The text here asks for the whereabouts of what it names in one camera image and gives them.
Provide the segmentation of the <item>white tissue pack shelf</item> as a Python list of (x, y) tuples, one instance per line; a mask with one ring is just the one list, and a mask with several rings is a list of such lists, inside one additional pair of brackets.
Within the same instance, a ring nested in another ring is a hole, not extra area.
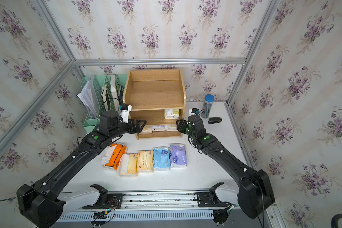
[(165, 126), (165, 129), (166, 131), (169, 131), (169, 132), (174, 132), (174, 131), (177, 131), (177, 127), (175, 124), (172, 124), (172, 125), (166, 125)]
[(165, 119), (172, 119), (177, 120), (180, 117), (180, 110), (179, 109), (165, 109), (164, 110), (164, 118)]

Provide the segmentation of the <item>white tissue pack bottom shelf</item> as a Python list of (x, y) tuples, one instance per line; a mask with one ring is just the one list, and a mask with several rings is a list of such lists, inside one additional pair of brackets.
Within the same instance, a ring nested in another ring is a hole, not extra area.
[(166, 131), (169, 131), (169, 132), (174, 132), (174, 131), (177, 131), (177, 127), (175, 124), (172, 124), (172, 125), (166, 125), (165, 126), (165, 129)]

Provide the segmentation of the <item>yellow tissue pack bottom shelf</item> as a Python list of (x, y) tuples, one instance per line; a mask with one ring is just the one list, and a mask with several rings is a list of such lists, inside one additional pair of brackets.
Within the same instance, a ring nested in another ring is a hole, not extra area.
[(143, 130), (140, 132), (140, 134), (152, 134), (152, 133), (153, 133), (152, 128), (149, 126), (145, 126)]

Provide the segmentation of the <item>light blue tissue pack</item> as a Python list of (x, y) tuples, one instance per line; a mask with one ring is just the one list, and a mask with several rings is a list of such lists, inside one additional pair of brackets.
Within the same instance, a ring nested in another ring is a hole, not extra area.
[(171, 167), (170, 148), (156, 147), (154, 148), (153, 169), (155, 171), (167, 171)]

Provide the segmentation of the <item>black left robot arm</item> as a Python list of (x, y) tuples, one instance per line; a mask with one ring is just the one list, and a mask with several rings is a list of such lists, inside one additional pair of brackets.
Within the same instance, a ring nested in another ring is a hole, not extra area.
[(96, 204), (99, 198), (106, 201), (106, 190), (96, 184), (91, 186), (91, 191), (76, 196), (75, 203), (61, 198), (60, 193), (115, 138), (121, 138), (124, 134), (139, 134), (146, 123), (145, 120), (124, 121), (116, 111), (104, 112), (100, 123), (81, 140), (69, 157), (31, 186), (24, 184), (17, 190), (20, 214), (39, 228), (49, 228), (67, 212)]

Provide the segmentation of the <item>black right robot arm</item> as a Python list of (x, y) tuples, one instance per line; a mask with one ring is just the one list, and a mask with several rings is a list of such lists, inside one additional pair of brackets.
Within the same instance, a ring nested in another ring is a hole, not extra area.
[(208, 201), (216, 207), (214, 222), (222, 224), (228, 220), (230, 209), (238, 205), (250, 219), (258, 219), (265, 227), (264, 212), (275, 203), (271, 181), (263, 170), (256, 171), (231, 154), (214, 135), (207, 133), (203, 120), (197, 114), (187, 120), (177, 120), (177, 131), (187, 135), (189, 143), (216, 163), (235, 181), (236, 188), (219, 182), (209, 189)]

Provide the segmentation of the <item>white-blue tissue pack bottom shelf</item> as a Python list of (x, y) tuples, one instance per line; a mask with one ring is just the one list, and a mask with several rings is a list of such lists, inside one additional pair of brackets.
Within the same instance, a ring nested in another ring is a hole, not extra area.
[(164, 131), (166, 131), (166, 127), (165, 127), (165, 125), (153, 125), (152, 131), (153, 132), (164, 132)]

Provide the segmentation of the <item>purple tissue pack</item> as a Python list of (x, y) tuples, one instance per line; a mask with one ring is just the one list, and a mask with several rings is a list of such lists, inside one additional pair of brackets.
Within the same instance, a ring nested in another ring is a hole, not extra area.
[(170, 162), (172, 168), (185, 168), (187, 166), (187, 154), (184, 144), (170, 144)]

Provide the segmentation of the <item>orange tissue pack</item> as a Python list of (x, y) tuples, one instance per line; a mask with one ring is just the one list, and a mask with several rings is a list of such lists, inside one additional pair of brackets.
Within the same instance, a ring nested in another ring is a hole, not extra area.
[(125, 144), (112, 143), (104, 149), (104, 157), (101, 160), (103, 168), (117, 171), (121, 158), (127, 152)]

